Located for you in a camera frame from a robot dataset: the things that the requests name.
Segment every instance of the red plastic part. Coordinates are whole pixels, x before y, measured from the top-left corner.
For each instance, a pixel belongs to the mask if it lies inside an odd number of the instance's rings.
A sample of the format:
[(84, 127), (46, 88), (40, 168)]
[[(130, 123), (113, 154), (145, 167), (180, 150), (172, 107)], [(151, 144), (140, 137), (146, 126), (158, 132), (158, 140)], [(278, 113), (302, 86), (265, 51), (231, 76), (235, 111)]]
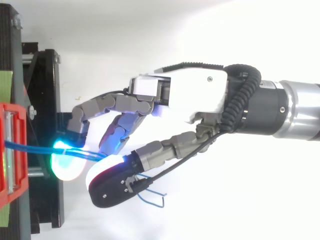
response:
[(4, 113), (5, 111), (16, 113), (13, 116), (13, 135), (14, 142), (17, 144), (27, 145), (27, 122), (26, 109), (20, 105), (0, 103), (0, 208), (5, 204), (11, 203), (13, 200), (23, 194), (28, 184), (28, 160), (27, 153), (22, 151), (14, 151), (14, 172), (15, 183), (18, 185), (14, 188), (13, 193), (8, 194), (6, 169), (5, 169), (5, 129), (4, 129)]

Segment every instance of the blue light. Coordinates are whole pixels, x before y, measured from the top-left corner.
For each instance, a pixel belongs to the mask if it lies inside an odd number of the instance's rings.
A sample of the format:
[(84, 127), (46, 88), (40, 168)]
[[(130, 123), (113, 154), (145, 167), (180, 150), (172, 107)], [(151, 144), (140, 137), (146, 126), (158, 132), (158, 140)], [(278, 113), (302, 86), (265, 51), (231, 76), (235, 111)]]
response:
[[(56, 141), (55, 149), (72, 149), (73, 147), (63, 141)], [(87, 160), (75, 156), (51, 154), (51, 169), (57, 178), (70, 181), (78, 177), (85, 168)]]

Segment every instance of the black coiled cable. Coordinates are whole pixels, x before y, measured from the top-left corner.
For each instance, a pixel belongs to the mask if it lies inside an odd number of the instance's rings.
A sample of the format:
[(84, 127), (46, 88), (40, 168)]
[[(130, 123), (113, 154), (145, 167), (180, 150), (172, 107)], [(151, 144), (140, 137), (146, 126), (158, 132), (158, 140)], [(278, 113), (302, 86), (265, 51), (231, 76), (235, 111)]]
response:
[(226, 66), (223, 70), (231, 77), (239, 77), (241, 73), (247, 73), (246, 80), (241, 89), (228, 103), (222, 113), (221, 124), (219, 125), (220, 131), (232, 133), (236, 130), (237, 119), (243, 114), (249, 99), (261, 82), (261, 73), (255, 67), (244, 64)]

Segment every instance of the robotic hand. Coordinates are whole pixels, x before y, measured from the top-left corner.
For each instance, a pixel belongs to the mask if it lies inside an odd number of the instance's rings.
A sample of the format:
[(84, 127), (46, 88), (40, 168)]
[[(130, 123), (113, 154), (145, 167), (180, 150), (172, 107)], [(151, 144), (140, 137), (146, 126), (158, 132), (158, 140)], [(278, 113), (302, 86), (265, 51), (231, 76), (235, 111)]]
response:
[[(109, 92), (77, 105), (66, 137), (83, 147), (89, 119), (109, 111), (120, 112), (106, 130), (100, 152), (108, 157), (87, 174), (87, 187), (94, 205), (108, 208), (148, 188), (153, 181), (205, 152), (226, 133), (273, 135), (276, 138), (320, 140), (320, 87), (291, 81), (261, 80), (251, 66), (181, 63), (160, 68), (130, 80), (128, 89)], [(113, 161), (143, 119), (152, 114), (179, 113), (190, 124), (201, 120), (196, 132), (184, 132), (153, 141)], [(157, 168), (167, 160), (181, 159), (150, 178), (137, 174)]]

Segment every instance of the white background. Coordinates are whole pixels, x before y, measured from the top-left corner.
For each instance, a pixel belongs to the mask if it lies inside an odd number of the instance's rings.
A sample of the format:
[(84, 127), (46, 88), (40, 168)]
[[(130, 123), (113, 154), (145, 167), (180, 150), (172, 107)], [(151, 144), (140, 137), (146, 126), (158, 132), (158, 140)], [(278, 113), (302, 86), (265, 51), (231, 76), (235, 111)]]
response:
[[(320, 83), (317, 0), (6, 2), (21, 13), (24, 41), (61, 55), (62, 111), (123, 89), (137, 74), (182, 61), (243, 63), (259, 69), (264, 80)], [(91, 150), (98, 149), (115, 115), (91, 121)], [(194, 128), (150, 116), (123, 154)], [(64, 183), (62, 228), (43, 224), (32, 239), (318, 240), (318, 149), (318, 142), (222, 136), (151, 186), (168, 194), (164, 209), (138, 197), (112, 208), (94, 207), (85, 187), (88, 163), (79, 178)]]

